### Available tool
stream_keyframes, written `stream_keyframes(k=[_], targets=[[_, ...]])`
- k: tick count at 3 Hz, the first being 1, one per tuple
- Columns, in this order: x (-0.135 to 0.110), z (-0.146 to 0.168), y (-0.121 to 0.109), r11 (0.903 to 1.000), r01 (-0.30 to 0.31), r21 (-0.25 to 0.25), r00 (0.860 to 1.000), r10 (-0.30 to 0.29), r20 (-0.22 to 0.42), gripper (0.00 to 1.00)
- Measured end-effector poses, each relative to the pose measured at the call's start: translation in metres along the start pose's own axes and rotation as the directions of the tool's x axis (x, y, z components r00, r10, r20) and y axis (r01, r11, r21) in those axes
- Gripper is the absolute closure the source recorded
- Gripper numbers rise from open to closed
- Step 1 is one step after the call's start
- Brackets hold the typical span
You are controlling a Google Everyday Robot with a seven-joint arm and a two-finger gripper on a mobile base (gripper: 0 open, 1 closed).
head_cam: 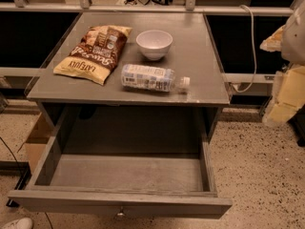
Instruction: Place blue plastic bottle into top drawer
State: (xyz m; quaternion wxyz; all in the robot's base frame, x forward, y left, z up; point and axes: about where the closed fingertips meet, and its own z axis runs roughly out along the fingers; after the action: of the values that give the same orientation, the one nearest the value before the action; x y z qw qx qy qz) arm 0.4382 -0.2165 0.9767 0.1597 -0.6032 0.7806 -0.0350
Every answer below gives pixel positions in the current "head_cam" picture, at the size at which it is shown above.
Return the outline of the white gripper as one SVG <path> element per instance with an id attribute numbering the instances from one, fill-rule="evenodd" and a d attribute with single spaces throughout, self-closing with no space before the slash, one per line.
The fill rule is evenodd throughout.
<path id="1" fill-rule="evenodd" d="M 281 126 L 305 105 L 305 1 L 294 10 L 284 29 L 278 28 L 259 48 L 266 52 L 281 51 L 285 60 L 294 63 L 285 73 L 275 74 L 272 99 L 262 117 L 268 127 Z"/>

